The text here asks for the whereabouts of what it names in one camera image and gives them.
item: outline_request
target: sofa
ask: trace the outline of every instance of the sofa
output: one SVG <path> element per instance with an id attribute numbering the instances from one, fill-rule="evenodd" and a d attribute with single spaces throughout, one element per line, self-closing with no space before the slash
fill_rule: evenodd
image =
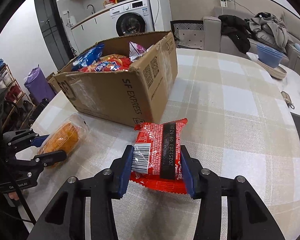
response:
<path id="1" fill-rule="evenodd" d="M 204 24 L 204 50 L 216 51 L 225 54 L 235 55 L 243 58 L 248 58 L 247 55 L 241 53 L 234 45 L 232 40 L 228 36 L 221 35 L 221 21 L 218 16 L 235 15 L 242 19 L 253 18 L 254 15 L 241 11 L 239 9 L 230 9 L 222 7 L 214 7 L 213 16 L 206 16 L 203 18 Z M 300 45 L 300 19 L 292 14 L 284 13 L 282 15 L 276 15 L 278 18 L 282 18 L 287 30 L 294 43 Z M 249 52 L 257 54 L 258 41 L 249 39 L 250 50 Z M 283 56 L 281 64 L 294 70 L 298 57 L 300 58 L 300 52 L 293 46 L 293 44 L 287 44 L 285 47 L 287 53 Z"/>

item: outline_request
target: table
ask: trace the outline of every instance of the table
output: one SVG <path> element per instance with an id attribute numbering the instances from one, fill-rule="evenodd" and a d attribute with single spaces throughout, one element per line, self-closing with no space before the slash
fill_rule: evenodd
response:
<path id="1" fill-rule="evenodd" d="M 177 56 L 178 76 L 161 122 L 188 118 L 181 143 L 190 155 L 219 176 L 246 177 L 285 238 L 295 239 L 300 234 L 300 142 L 278 87 L 263 68 L 244 58 L 191 49 L 177 49 Z M 32 128 L 51 133 L 76 112 L 60 92 Z M 136 138 L 132 127 L 80 115 L 90 127 L 85 143 L 62 165 L 45 169 L 38 186 L 27 190 L 36 219 L 69 176 L 84 179 L 108 168 Z M 30 159 L 36 151 L 27 149 L 17 158 Z M 223 197 L 221 239 L 227 234 L 226 205 Z M 193 239 L 199 206 L 188 195 L 129 182 L 124 197 L 113 200 L 119 239 Z M 27 217 L 22 207 L 19 212 Z M 89 228 L 86 223 L 86 239 Z"/>
<path id="2" fill-rule="evenodd" d="M 258 60 L 257 54 L 250 52 L 247 52 L 246 54 L 253 62 L 256 62 Z M 291 101 L 295 106 L 295 109 L 289 107 L 289 110 L 295 122 L 295 126 L 300 138 L 300 76 L 286 66 L 280 64 L 280 67 L 282 67 L 287 72 L 286 77 L 282 80 L 272 77 L 272 81 L 280 91 L 285 91 L 289 94 Z"/>

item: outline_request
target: purple bag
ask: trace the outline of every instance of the purple bag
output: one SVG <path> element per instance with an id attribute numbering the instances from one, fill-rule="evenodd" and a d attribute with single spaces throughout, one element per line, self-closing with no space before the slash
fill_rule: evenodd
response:
<path id="1" fill-rule="evenodd" d="M 38 103 L 40 103 L 44 98 L 47 98 L 50 102 L 56 95 L 44 77 L 39 65 L 25 78 L 25 87 Z"/>

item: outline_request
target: stacked blue bowl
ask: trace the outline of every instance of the stacked blue bowl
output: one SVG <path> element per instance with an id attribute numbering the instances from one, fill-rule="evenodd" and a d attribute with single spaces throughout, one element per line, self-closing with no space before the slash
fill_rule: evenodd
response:
<path id="1" fill-rule="evenodd" d="M 257 51 L 259 60 L 271 68 L 276 68 L 283 57 L 283 53 L 262 43 L 257 44 Z"/>

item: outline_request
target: red plastic wrapper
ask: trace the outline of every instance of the red plastic wrapper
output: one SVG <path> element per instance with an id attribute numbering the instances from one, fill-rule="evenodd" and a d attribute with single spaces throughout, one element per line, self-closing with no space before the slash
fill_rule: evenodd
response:
<path id="1" fill-rule="evenodd" d="M 111 54 L 101 57 L 100 60 L 92 65 L 79 69 L 81 72 L 101 72 L 129 70 L 131 60 L 123 55 Z"/>
<path id="2" fill-rule="evenodd" d="M 133 150 L 130 180 L 145 187 L 186 194 L 182 180 L 180 133 L 186 118 L 164 124 L 149 122 L 135 126 L 139 130 Z"/>

